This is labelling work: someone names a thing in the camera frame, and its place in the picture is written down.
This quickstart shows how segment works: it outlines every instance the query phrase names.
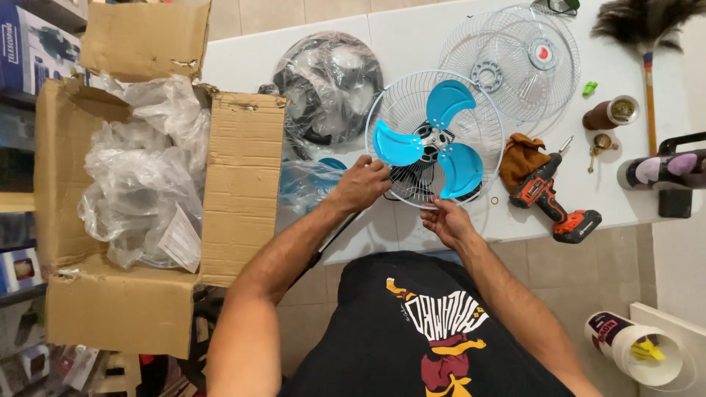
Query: green clip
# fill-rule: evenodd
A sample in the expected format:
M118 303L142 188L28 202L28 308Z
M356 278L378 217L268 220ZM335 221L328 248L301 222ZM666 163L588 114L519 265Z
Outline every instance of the green clip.
M596 87L598 87L598 83L595 81L589 81L586 83L586 88L583 89L583 96L587 97L588 95L591 95Z

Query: drill bit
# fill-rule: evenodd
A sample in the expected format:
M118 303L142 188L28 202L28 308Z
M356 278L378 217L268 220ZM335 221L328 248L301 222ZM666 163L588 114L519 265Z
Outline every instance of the drill bit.
M566 142L564 142L564 144L561 146L561 149L559 149L558 153L561 154L561 152L563 152L564 149L566 149L566 147L569 146L569 143L571 143L572 140L573 140L573 135L569 136L569 139L567 139Z

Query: white table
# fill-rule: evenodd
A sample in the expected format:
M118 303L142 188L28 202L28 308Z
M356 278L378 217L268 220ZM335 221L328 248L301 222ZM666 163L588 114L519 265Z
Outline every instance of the white table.
M415 71L434 69L448 33L466 15L493 11L515 2L443 2L210 42L203 81L222 90L256 92L260 84L270 80L277 60L297 40L322 30L340 30L358 37L372 48L380 60L385 83L390 83ZM563 113L539 124L506 124L504 127L508 135L519 131L542 138L550 151L556 151L567 137L575 135L555 176L557 199L567 211L599 211L603 215L600 228L657 222L663 220L657 215L657 193L625 191L616 181L617 168L623 161L645 157L648 153L644 117L629 126L617 128L615 133L609 131L620 149L601 154L593 174L586 171L595 133L587 134L584 130L581 124L583 114L597 103L622 94L637 98L645 108L640 58L610 40L589 37L599 5L597 1L586 1L578 17L563 18L578 44L581 68L579 87ZM655 55L658 142L693 132L679 57L674 52ZM584 99L581 92L588 80L597 81L599 87L592 97ZM365 153L362 137L352 146L353 149L338 149L333 157L350 166ZM497 204L491 204L492 197L498 198ZM475 227L487 240L499 242L549 235L551 221L539 209L519 210L510 206L507 198L503 185L496 181L487 194L465 205ZM694 191L694 213L700 209L701 203L701 192ZM278 215L278 228L292 219L287 214ZM326 252L325 262L348 261L375 251L422 251L442 246L435 235L421 226L416 208L381 199L332 244Z

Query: brown cloth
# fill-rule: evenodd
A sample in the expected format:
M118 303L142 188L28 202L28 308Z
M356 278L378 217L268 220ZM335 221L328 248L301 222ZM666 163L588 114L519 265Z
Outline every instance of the brown cloth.
M549 161L549 155L540 153L539 148L546 150L541 139L530 139L520 133L510 136L499 172L508 192L517 190L527 175Z

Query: safety glasses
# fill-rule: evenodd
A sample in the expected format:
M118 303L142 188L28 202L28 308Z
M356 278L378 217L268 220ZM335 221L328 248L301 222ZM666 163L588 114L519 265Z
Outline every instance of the safety glasses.
M547 12L548 9L552 15L576 16L579 7L581 7L579 0L534 0L533 4L543 6L540 11Z

